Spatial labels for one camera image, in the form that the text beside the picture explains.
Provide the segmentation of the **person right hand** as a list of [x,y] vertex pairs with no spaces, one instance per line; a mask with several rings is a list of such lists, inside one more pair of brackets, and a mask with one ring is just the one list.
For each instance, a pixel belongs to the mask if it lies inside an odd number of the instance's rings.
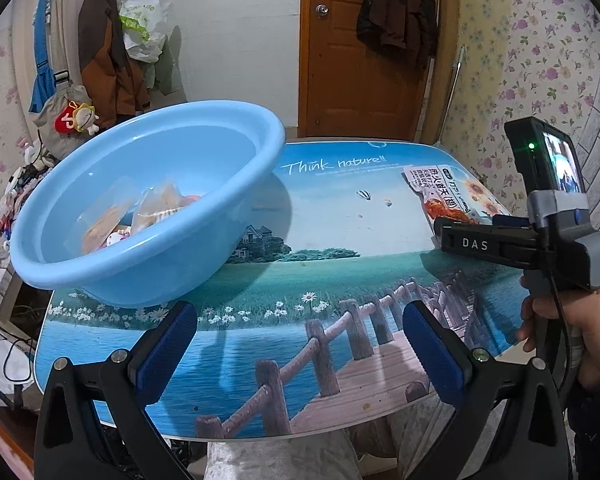
[[[579,379],[585,388],[600,387],[600,289],[585,292],[565,292],[559,295],[567,323],[581,331],[583,352]],[[528,296],[521,304],[521,328],[517,337],[524,342],[524,351],[536,347],[535,322],[540,318],[558,318],[554,301],[550,298]]]

